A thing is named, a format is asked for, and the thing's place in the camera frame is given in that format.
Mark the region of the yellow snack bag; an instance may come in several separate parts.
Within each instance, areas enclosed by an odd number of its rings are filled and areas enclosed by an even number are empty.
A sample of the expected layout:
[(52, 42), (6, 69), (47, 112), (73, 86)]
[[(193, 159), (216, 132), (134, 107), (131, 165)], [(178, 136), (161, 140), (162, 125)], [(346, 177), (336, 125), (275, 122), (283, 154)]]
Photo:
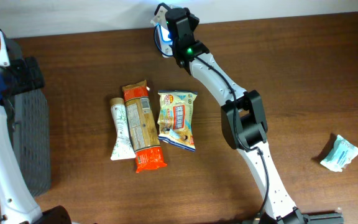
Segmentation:
[(160, 141), (195, 152), (195, 140), (191, 128), (196, 91), (159, 90), (160, 112), (158, 116)]

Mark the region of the orange noodle packet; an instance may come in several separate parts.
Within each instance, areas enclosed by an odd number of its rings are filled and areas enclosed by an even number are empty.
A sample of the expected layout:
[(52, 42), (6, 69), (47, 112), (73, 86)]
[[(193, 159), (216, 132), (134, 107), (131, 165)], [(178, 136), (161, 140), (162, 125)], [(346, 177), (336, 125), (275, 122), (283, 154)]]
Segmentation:
[(167, 164), (158, 140), (154, 114), (149, 100), (147, 82), (141, 81), (122, 88), (136, 172), (156, 170)]

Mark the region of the white toothpaste tube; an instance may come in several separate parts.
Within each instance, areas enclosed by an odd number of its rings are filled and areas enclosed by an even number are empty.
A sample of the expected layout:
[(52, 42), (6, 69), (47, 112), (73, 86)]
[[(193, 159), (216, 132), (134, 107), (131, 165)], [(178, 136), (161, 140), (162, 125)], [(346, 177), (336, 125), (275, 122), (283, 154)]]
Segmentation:
[(111, 160), (134, 159), (135, 152), (130, 139), (124, 99), (112, 98), (110, 99), (110, 106), (117, 134), (116, 142), (111, 154)]

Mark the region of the teal wet wipes packet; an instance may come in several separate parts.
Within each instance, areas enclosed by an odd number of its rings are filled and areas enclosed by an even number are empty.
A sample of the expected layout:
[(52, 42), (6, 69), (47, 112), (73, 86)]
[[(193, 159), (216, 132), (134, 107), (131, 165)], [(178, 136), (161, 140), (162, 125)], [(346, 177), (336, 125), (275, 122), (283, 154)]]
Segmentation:
[(358, 147), (341, 135), (335, 135), (333, 147), (319, 163), (333, 172), (342, 172), (358, 156)]

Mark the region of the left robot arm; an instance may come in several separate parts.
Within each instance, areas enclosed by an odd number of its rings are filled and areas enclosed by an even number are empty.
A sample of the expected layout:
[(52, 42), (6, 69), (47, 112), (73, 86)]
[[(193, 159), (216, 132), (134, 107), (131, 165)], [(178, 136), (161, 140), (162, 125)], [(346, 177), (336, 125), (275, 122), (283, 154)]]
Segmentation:
[(35, 198), (51, 185), (49, 107), (34, 57), (0, 29), (0, 223), (70, 223), (59, 205)]

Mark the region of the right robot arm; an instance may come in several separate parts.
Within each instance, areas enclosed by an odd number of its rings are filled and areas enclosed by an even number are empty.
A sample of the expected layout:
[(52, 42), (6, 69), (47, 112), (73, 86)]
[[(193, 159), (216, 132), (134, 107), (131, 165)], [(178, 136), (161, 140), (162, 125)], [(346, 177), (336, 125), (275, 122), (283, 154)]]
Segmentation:
[(207, 46), (195, 39), (200, 20), (187, 7), (160, 3), (156, 22), (168, 31), (172, 57), (179, 67), (199, 80), (221, 107), (222, 132), (229, 146), (245, 160), (262, 196), (253, 223), (306, 223), (288, 195), (271, 157), (267, 120), (261, 96), (232, 81)]

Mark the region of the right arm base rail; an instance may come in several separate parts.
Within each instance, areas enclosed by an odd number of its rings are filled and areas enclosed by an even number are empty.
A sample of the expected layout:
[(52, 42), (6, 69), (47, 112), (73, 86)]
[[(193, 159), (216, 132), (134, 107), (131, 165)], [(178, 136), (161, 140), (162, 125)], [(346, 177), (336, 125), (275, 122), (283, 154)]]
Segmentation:
[(345, 224), (344, 216), (341, 213), (322, 213), (317, 215), (303, 214), (303, 222), (299, 221), (297, 217), (275, 221), (267, 215), (253, 220), (244, 220), (240, 224), (276, 224), (276, 223), (305, 223), (305, 224)]

